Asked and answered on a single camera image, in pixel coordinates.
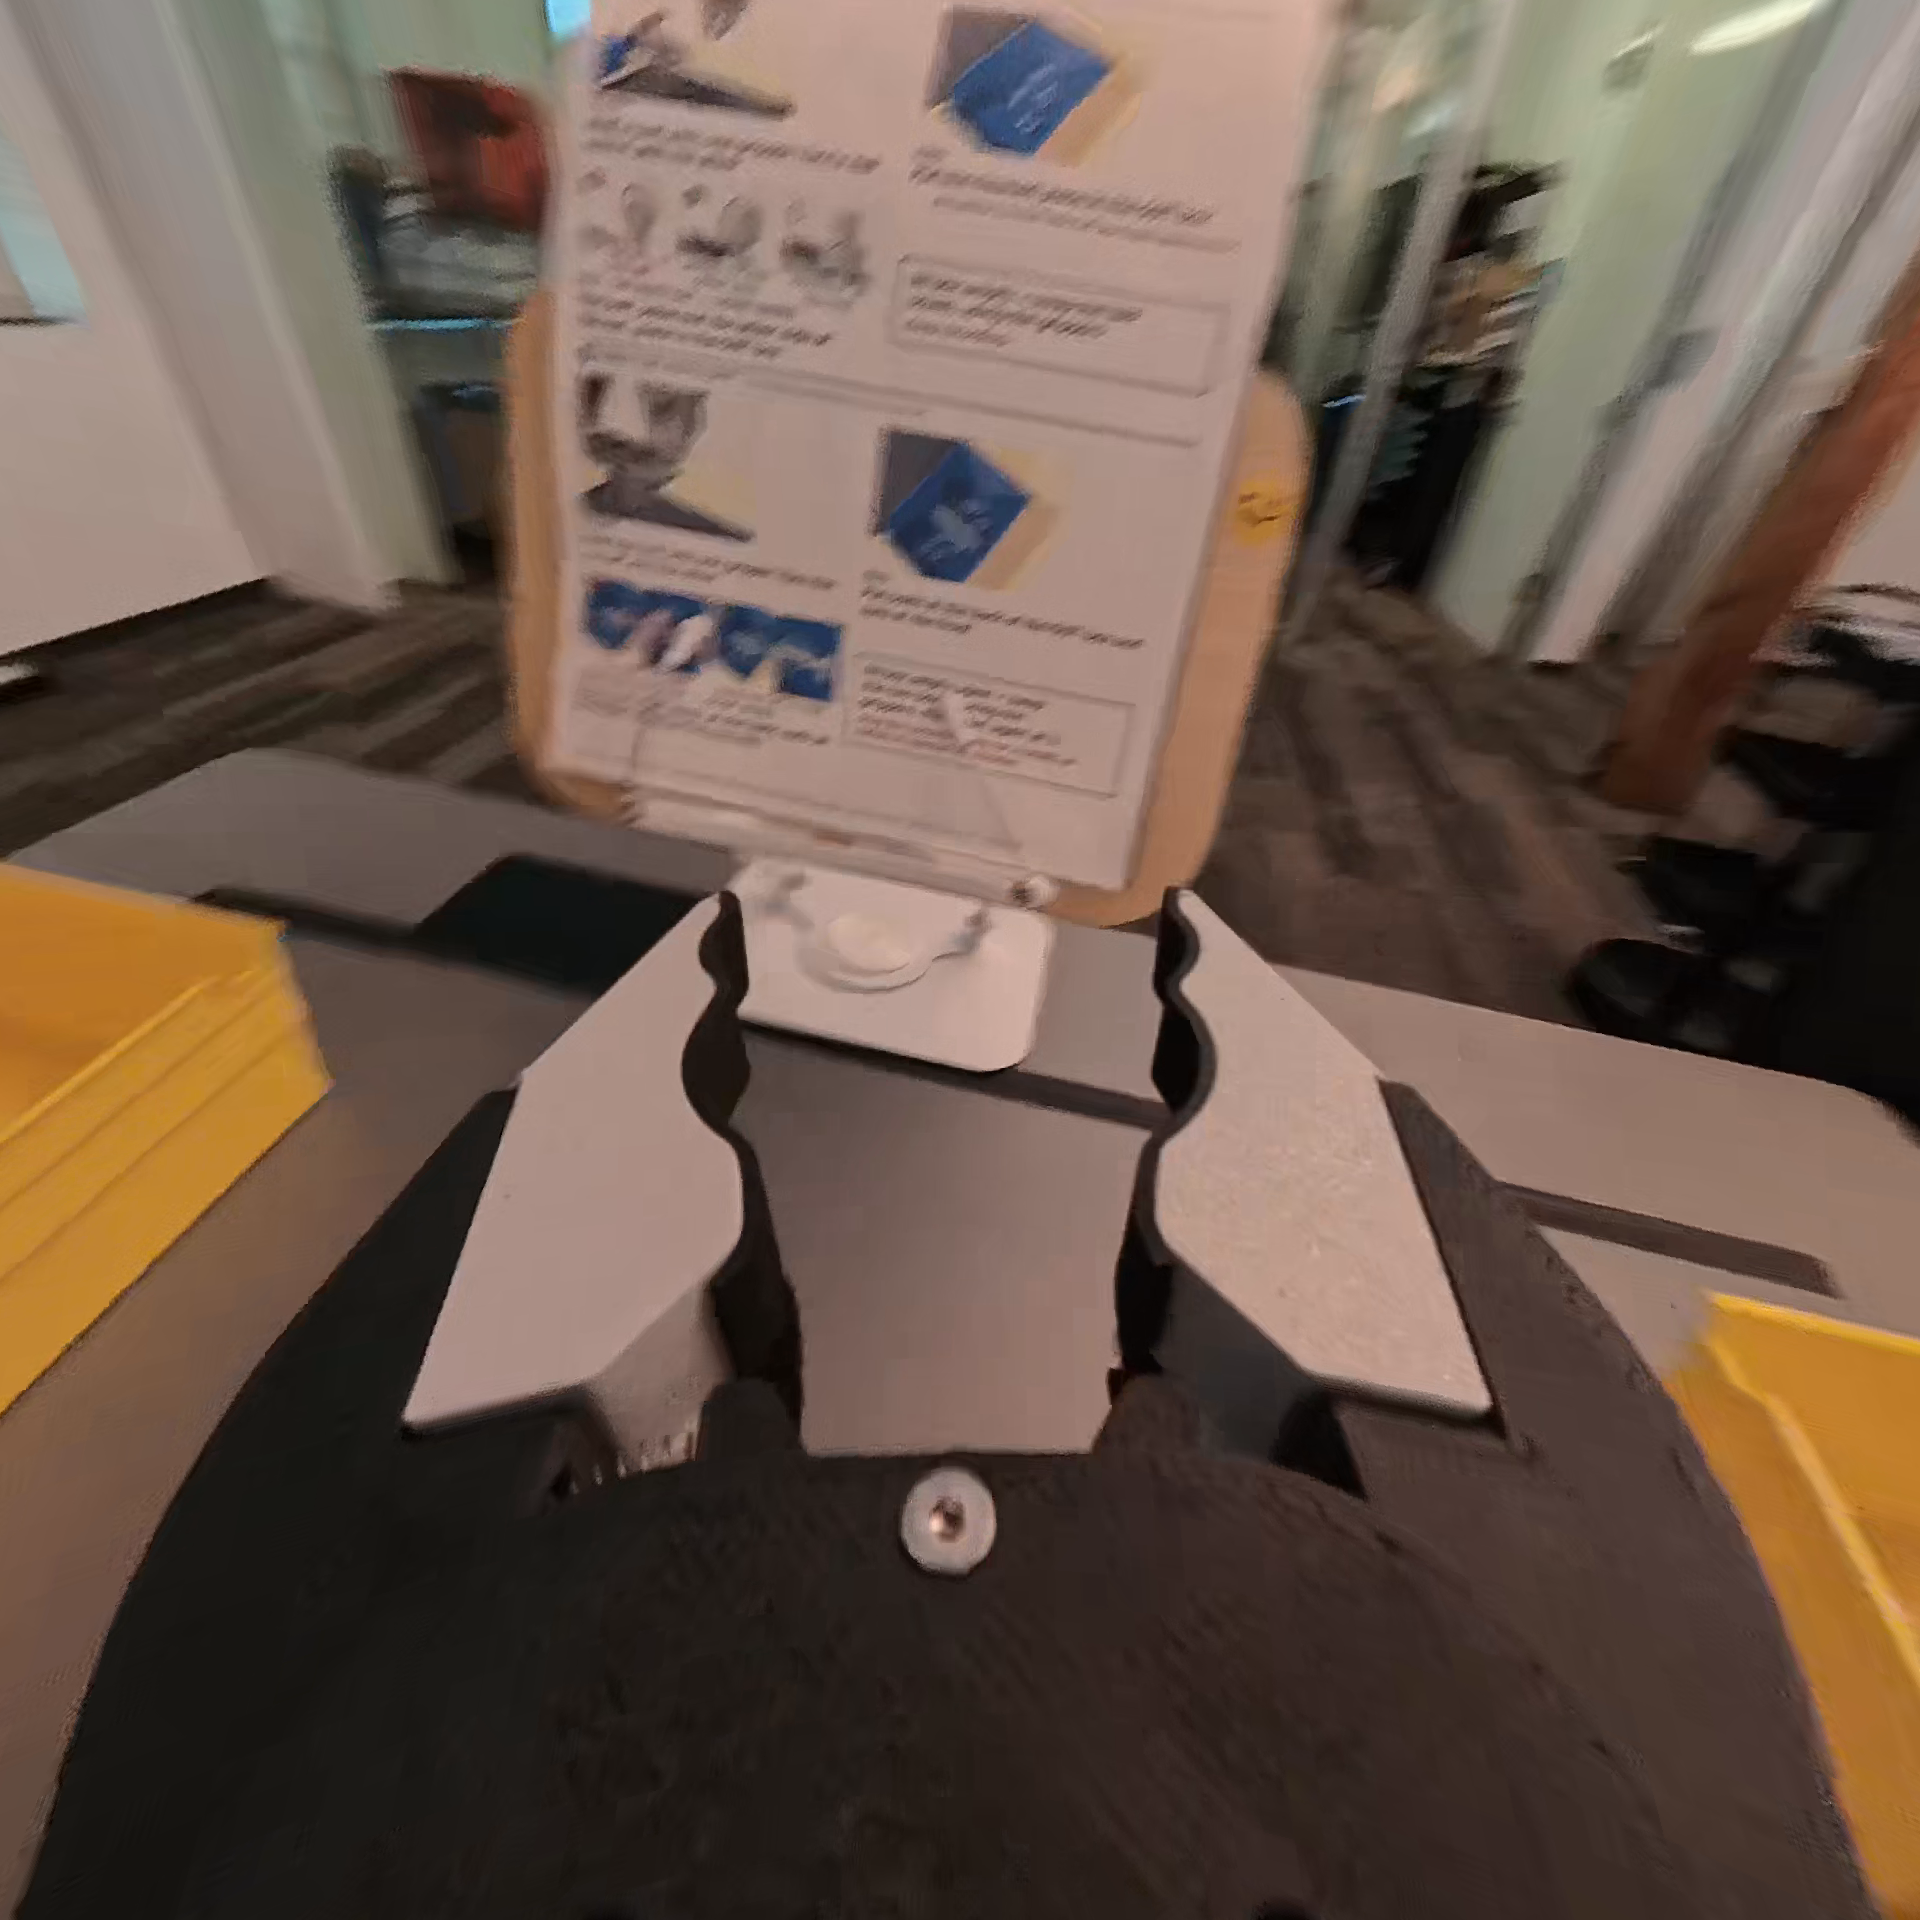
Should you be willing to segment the red brown panel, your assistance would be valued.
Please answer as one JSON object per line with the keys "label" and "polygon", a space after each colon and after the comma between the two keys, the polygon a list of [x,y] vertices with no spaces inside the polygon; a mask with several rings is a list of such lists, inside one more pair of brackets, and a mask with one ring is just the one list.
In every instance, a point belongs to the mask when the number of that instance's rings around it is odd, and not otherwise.
{"label": "red brown panel", "polygon": [[435,218],[503,234],[542,230],[549,167],[532,92],[421,66],[388,68],[386,84]]}

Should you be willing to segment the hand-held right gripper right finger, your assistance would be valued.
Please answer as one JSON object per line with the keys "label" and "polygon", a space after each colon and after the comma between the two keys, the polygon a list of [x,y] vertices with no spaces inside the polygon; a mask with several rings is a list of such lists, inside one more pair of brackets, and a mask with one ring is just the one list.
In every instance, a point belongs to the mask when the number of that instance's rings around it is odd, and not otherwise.
{"label": "hand-held right gripper right finger", "polygon": [[1158,913],[1114,1383],[1165,1379],[1272,1459],[1320,1407],[1482,1425],[1494,1394],[1368,1057],[1196,891]]}

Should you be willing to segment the wooden support post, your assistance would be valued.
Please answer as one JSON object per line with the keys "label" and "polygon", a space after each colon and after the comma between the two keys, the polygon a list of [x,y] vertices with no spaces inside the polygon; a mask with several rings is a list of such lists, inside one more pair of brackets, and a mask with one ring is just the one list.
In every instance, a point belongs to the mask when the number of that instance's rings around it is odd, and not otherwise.
{"label": "wooden support post", "polygon": [[1640,670],[1590,779],[1615,809],[1679,814],[1760,678],[1764,643],[1822,586],[1844,538],[1916,462],[1917,262],[1883,307],[1860,371],[1794,448],[1671,650]]}

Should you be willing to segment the wooden document holder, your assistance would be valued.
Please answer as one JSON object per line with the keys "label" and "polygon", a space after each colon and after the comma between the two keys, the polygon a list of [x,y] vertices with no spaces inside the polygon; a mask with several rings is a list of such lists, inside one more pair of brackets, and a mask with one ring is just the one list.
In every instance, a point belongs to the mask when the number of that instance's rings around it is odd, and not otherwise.
{"label": "wooden document holder", "polygon": [[[563,599],[550,372],[552,302],[538,294],[507,324],[503,348],[503,657],[518,768],[542,801],[590,823],[734,854],[744,846],[744,818],[702,803],[636,801],[620,785],[563,774],[550,752]],[[1302,404],[1279,376],[1258,371],[1242,412],[1232,480],[1213,522],[1133,872],[1117,889],[1064,886],[1046,905],[1055,921],[1084,929],[1147,921],[1165,889],[1194,886],[1206,866],[1298,551],[1307,462]]]}

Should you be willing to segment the yellow bin with black divider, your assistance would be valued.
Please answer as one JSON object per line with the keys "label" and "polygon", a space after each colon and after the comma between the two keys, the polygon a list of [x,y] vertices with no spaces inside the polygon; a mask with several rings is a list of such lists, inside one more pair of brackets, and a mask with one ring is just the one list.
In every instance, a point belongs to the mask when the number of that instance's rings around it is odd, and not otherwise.
{"label": "yellow bin with black divider", "polygon": [[328,1090],[274,919],[2,868],[2,1409]]}

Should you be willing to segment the printed instruction sheet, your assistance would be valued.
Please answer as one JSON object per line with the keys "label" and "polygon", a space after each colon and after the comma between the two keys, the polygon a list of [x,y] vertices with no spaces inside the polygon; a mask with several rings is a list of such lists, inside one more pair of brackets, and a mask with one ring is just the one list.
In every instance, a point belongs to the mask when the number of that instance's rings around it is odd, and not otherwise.
{"label": "printed instruction sheet", "polygon": [[1114,889],[1335,6],[592,6],[564,777]]}

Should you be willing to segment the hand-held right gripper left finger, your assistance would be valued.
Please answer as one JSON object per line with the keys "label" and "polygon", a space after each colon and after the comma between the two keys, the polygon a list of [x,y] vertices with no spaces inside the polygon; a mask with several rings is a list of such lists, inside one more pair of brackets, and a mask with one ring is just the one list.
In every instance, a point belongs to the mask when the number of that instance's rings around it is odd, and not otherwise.
{"label": "hand-held right gripper left finger", "polygon": [[800,1433],[800,1303],[736,1126],[747,990],[719,891],[518,1074],[408,1433],[559,1410],[613,1456],[672,1456],[732,1383]]}

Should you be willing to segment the white stand base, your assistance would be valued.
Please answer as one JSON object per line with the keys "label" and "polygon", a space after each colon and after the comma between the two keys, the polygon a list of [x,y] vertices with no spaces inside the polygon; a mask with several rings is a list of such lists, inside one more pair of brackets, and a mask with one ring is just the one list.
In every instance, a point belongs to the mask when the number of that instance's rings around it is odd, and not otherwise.
{"label": "white stand base", "polygon": [[959,1072],[1016,1067],[1037,1041],[1042,913],[772,858],[732,894],[754,1026]]}

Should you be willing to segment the yellow plastic bin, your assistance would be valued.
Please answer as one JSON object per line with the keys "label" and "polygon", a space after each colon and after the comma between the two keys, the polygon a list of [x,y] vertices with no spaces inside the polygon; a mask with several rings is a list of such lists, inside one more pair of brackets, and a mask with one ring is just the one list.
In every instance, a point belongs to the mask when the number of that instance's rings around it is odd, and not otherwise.
{"label": "yellow plastic bin", "polygon": [[1667,1376],[1733,1500],[1883,1916],[1917,1916],[1917,1342],[1709,1296]]}

